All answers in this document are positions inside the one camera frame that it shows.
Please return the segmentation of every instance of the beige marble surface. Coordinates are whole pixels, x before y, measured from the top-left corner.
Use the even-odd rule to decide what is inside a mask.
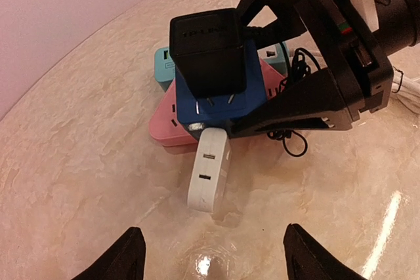
[[[223,211],[186,208],[194,147],[165,151],[148,135],[163,96],[153,54],[171,17],[237,2],[143,1],[0,122],[0,279],[69,279],[129,226],[144,232],[149,280],[205,279],[207,258],[208,279],[285,279],[291,222],[366,277],[420,279],[419,120],[396,101],[349,132],[306,132],[300,159],[263,136],[233,141]],[[392,61],[416,77],[419,53]]]

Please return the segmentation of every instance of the wall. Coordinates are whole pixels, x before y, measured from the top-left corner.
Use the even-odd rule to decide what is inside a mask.
[[[55,63],[140,0],[0,0],[0,119]]]

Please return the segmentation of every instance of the electrical socket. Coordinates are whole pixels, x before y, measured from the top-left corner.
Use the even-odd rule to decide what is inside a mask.
[[[260,65],[267,98],[271,99],[277,95],[280,81],[284,79],[284,76],[279,74],[264,60],[260,60]],[[197,140],[178,122],[175,84],[176,83],[174,81],[165,93],[163,100],[158,106],[155,114],[152,116],[149,124],[150,135],[152,138],[165,147],[197,143]],[[199,123],[187,126],[187,129],[191,133],[198,134],[201,134],[201,131],[204,128],[205,125]]]
[[[188,206],[215,212],[222,203],[231,147],[225,130],[205,129],[200,137],[188,189]]]
[[[284,43],[284,46],[286,48],[287,58],[289,58],[289,50],[287,49],[286,43]],[[258,50],[258,55],[280,74],[287,75],[286,59],[280,44],[275,44],[260,49]]]
[[[265,60],[260,59],[262,76],[264,77],[264,85],[267,93],[267,98],[271,100],[280,93],[280,82],[285,78],[278,73]]]
[[[150,136],[164,147],[196,144],[177,119],[176,83],[169,86],[165,96],[149,122]]]
[[[175,63],[169,54],[169,47],[158,49],[155,53],[155,80],[167,91],[175,78]]]

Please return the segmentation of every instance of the pink power strip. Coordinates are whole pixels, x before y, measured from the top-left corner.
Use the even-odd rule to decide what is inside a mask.
[[[260,60],[262,76],[267,90],[267,98],[271,99],[279,93],[280,81],[284,77],[264,60]],[[164,147],[196,144],[197,140],[184,129],[177,120],[177,99],[175,80],[166,91],[155,114],[149,123],[149,133],[154,140]]]

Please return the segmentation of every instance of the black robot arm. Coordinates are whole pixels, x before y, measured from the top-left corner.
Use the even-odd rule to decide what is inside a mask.
[[[360,112],[387,106],[393,78],[388,55],[420,39],[420,0],[376,0],[372,33],[350,0],[241,0],[244,26],[269,6],[277,20],[255,32],[257,48],[309,31],[327,67],[303,77],[239,120],[234,136],[277,130],[348,130]]]

